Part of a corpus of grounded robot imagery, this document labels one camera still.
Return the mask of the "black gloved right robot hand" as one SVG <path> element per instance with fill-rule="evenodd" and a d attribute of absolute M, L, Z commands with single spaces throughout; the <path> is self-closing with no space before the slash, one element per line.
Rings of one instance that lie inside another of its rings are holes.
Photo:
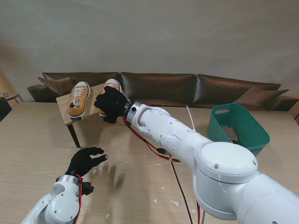
<path fill-rule="evenodd" d="M 104 113 L 104 122 L 115 124 L 118 117 L 125 113 L 129 101 L 120 91 L 111 86 L 105 86 L 104 90 L 103 94 L 96 97 L 94 106 Z"/>

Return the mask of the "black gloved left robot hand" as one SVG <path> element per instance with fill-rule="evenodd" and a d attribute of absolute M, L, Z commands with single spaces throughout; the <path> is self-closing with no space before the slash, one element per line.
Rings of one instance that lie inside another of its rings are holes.
<path fill-rule="evenodd" d="M 108 159 L 104 150 L 99 147 L 88 147 L 77 151 L 69 164 L 66 175 L 79 175 L 83 177 L 92 168 L 98 166 Z"/>

